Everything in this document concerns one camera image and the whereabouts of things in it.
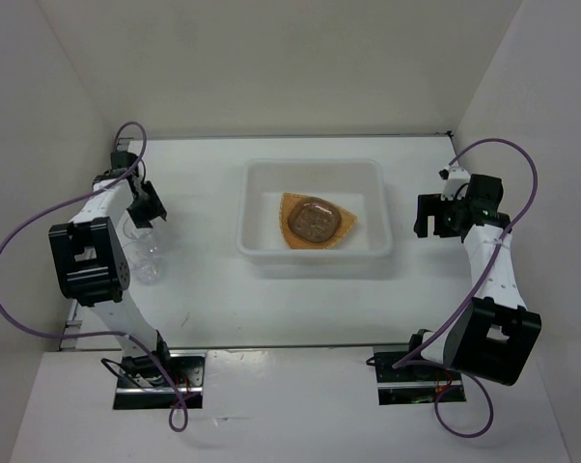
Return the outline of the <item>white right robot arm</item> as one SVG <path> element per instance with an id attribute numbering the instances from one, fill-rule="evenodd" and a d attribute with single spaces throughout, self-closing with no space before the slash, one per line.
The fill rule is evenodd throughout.
<path id="1" fill-rule="evenodd" d="M 482 379 L 513 385 L 539 337 L 541 319 L 528 311 L 514 276 L 512 234 L 498 177 L 443 170 L 445 187 L 418 198 L 414 231 L 457 237 L 469 258 L 471 285 L 477 291 L 456 322 L 430 346 L 404 356 L 404 367 L 416 379 L 429 377 L 438 363 Z"/>

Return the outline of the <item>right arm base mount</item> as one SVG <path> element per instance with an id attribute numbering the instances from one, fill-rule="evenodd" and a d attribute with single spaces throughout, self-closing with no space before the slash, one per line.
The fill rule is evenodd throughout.
<path id="1" fill-rule="evenodd" d="M 441 392 L 445 392 L 441 403 L 466 400 L 459 373 L 428 366 L 393 369 L 406 353 L 406 344 L 377 346 L 366 361 L 375 372 L 380 405 L 433 404 Z"/>

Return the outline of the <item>woven bamboo basket tray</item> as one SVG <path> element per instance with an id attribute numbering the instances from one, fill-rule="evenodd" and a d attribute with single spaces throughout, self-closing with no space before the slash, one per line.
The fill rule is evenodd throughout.
<path id="1" fill-rule="evenodd" d="M 279 207 L 280 231 L 294 250 L 325 250 L 339 245 L 357 216 L 325 199 L 285 192 Z"/>

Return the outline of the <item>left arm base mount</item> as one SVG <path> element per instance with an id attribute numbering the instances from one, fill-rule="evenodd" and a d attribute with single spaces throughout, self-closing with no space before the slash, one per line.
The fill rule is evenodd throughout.
<path id="1" fill-rule="evenodd" d="M 148 357 L 122 357 L 120 361 L 102 358 L 100 362 L 116 378 L 114 410 L 166 410 L 179 405 L 174 389 Z M 165 369 L 187 408 L 201 409 L 206 352 L 171 350 Z"/>

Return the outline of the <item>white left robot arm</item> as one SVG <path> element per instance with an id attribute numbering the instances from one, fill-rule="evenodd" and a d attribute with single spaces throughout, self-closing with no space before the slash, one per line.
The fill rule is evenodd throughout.
<path id="1" fill-rule="evenodd" d="M 167 218 L 167 210 L 137 171 L 111 185 L 136 162 L 136 154 L 115 150 L 110 160 L 111 168 L 94 179 L 95 195 L 69 222 L 50 228 L 50 248 L 63 295 L 90 308 L 114 333 L 124 352 L 121 369 L 159 386 L 173 376 L 174 362 L 128 292 L 131 274 L 117 226 L 127 215 L 136 229 L 148 232 L 154 220 Z"/>

